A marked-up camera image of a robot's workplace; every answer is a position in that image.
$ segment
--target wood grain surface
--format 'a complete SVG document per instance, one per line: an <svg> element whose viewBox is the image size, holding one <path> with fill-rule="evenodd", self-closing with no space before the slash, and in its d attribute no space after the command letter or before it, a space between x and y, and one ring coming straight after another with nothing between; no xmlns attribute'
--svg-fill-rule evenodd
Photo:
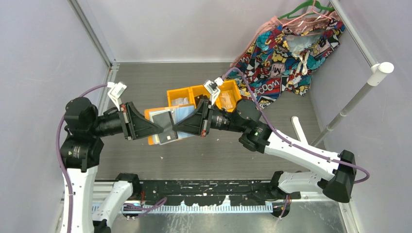
<svg viewBox="0 0 412 233"><path fill-rule="evenodd" d="M167 106L167 90L203 84L228 68L229 63L123 63L116 81L128 86L122 101L133 101L143 113ZM310 96L284 92L264 112L290 137L296 138L292 116L299 117L309 142L320 132ZM270 179L278 170L305 171L276 156L248 151L239 137L238 133L211 130L204 138L195 136L162 146L149 146L147 139L127 141L121 134L105 137L97 178L113 179L128 172L141 179Z"/></svg>

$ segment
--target clothes rack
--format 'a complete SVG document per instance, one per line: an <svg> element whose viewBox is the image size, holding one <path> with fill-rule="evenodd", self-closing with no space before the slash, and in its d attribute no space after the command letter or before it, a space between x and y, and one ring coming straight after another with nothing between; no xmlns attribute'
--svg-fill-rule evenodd
<svg viewBox="0 0 412 233"><path fill-rule="evenodd" d="M324 138L338 126L338 124L345 118L345 116L347 116L355 108L355 106L366 96L366 94L368 94L369 91L371 91L375 86L381 83L382 80L388 74L392 73L394 70L394 65L392 63L378 63L375 56L368 49L367 45L360 37L355 26L353 25L349 17L346 15L339 0L329 0L329 2L335 9L336 13L338 13L346 29L349 31L349 34L351 35L359 50L361 51L362 55L369 64L372 71L372 75L365 83L365 85L349 101L349 103L341 111L339 111L339 113L329 124L326 125L325 129L311 143L312 146L317 146L320 142L322 142Z"/></svg>

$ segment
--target pink garment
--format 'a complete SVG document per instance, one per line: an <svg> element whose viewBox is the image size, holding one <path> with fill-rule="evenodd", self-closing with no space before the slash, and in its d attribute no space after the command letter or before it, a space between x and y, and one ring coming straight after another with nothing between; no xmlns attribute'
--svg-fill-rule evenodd
<svg viewBox="0 0 412 233"><path fill-rule="evenodd" d="M328 15L329 17L333 17L338 21L341 21L341 18L338 16L338 14L334 11L332 13L330 13ZM319 16L315 15L314 17L308 17L308 18L304 18L303 22L302 20L298 20L296 23L291 23L288 24L287 27L290 28L292 31L297 31L297 30L302 30L301 33L306 32L311 30L312 28L321 28L322 26L325 26L329 23L329 19L328 18L320 18L318 20L316 20ZM239 55L237 56L237 58L230 64L230 67L234 67L239 60L242 58L242 56L246 53L246 51L249 49L249 47L256 41L257 37L265 32L268 32L270 30L273 30L274 28L276 28L279 25L285 24L289 21L293 20L292 19L278 19L277 16L273 16L271 18L271 20L267 21L266 23L264 23L261 27L259 27L259 29L256 31L255 36L253 37L253 39L249 42L248 46L245 48L245 50Z"/></svg>

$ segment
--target hanger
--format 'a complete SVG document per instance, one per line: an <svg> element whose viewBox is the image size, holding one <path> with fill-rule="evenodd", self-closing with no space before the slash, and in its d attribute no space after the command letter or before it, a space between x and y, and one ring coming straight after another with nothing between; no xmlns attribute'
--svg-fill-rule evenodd
<svg viewBox="0 0 412 233"><path fill-rule="evenodd" d="M322 6L322 5L320 4L320 2L318 2L318 1L308 0L308 1L306 1L306 2L304 2L304 3L302 3L302 4L300 4L300 5L298 5L293 11L291 11L291 12L285 14L285 15L282 15L281 17L279 17L279 19L282 19L282 18L285 18L285 17L287 17L287 18L299 17L299 15L297 15L297 16L291 16L291 15L294 14L294 13L296 13L298 10L300 10L300 9L302 9L302 8L304 8L304 7L308 7L308 6L312 6L312 7L315 6L316 8L318 8L318 9L320 10L320 12L321 12L322 10L326 10L326 11L334 11L334 10L335 10L335 9L333 9L333 8L329 8L329 7ZM306 15L314 15L314 14L317 14L317 12L315 12L315 11L309 12L309 13L307 13Z"/></svg>
<svg viewBox="0 0 412 233"><path fill-rule="evenodd" d="M302 18L303 16L306 16L306 15L310 14L311 12L313 12L314 14L318 14L318 15L320 15L320 16L323 16L323 17L325 17L325 18L332 19L331 17L326 16L326 15L323 15L323 14L321 14L321 13L318 13L318 12L316 12L316 11L314 10L314 8L315 8L315 6L316 6L316 3L320 4L318 1L316 1L316 0L310 0L310 1L307 1L307 2L312 2L312 8L310 9L310 11L308 11L308 12L304 13L303 15L301 15L301 16L299 16L299 17L297 17L297 18L295 18L295 19L293 19L293 20L291 20L291 21L289 21L289 22L287 22L287 23L285 23L285 24L283 24L283 26L286 26L286 25L288 25L288 24L291 24L291 23L297 21L298 19Z"/></svg>

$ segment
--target colorful comic print garment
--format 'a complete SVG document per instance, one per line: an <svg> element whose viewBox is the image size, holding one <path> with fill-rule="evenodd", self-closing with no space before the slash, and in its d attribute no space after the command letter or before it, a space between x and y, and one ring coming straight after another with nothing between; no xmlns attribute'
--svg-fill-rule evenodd
<svg viewBox="0 0 412 233"><path fill-rule="evenodd" d="M319 30L322 30L319 39L307 48L298 52L290 51L288 36L306 35ZM334 18L324 27L313 28L303 34L295 34L288 26L280 25L259 35L235 67L246 75L262 108L273 103L283 91L304 96L312 72L339 46L339 37L344 30L344 24ZM232 71L227 78L236 80L244 98L251 98L237 71Z"/></svg>

